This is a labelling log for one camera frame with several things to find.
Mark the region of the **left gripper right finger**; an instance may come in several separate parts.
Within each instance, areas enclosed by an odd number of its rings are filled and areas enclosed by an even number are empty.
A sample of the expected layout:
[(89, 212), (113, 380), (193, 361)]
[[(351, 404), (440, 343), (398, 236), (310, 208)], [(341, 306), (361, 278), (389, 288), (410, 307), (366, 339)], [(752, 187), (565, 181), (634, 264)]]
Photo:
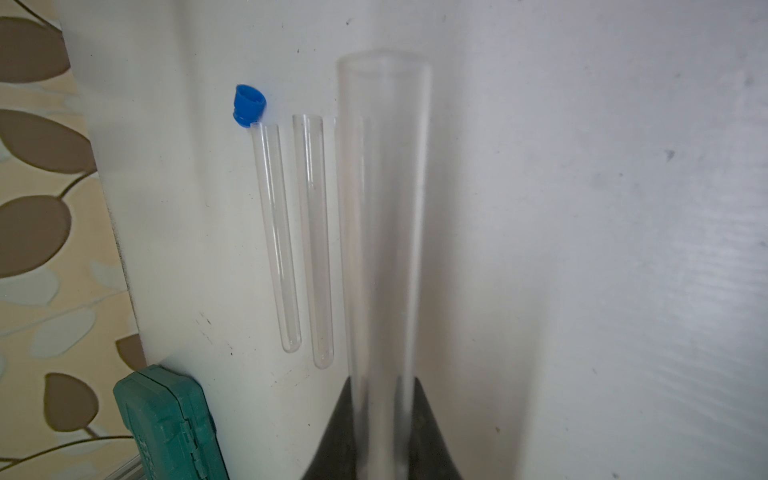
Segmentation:
[(412, 395), (403, 394), (397, 379), (397, 478), (461, 479), (418, 377)]

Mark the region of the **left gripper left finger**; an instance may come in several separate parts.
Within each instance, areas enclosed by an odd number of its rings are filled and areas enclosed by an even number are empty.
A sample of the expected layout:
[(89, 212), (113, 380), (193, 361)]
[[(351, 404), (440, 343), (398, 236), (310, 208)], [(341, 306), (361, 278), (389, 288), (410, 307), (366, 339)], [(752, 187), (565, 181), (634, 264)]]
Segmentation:
[(357, 478), (353, 421), (351, 378), (348, 377), (302, 480), (355, 480)]

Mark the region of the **blue stopper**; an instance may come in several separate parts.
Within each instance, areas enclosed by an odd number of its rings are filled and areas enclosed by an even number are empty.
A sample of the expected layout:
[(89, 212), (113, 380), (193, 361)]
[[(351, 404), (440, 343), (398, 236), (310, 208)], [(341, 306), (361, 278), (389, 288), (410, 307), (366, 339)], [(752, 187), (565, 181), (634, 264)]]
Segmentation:
[(264, 95), (256, 88), (240, 84), (235, 88), (233, 118), (243, 128), (258, 123), (267, 106)]

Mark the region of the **clear test tube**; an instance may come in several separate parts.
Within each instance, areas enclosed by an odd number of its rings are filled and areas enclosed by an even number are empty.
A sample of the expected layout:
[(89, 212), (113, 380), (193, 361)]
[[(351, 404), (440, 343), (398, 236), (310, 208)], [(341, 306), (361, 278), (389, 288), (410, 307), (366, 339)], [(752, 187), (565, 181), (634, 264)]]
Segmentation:
[(370, 50), (337, 64), (343, 297), (361, 479), (404, 479), (415, 388), (432, 71)]
[(282, 348), (298, 351), (302, 344), (290, 219), (279, 126), (250, 126), (271, 281)]
[(323, 119), (296, 114), (293, 131), (313, 360), (326, 369), (335, 350)]

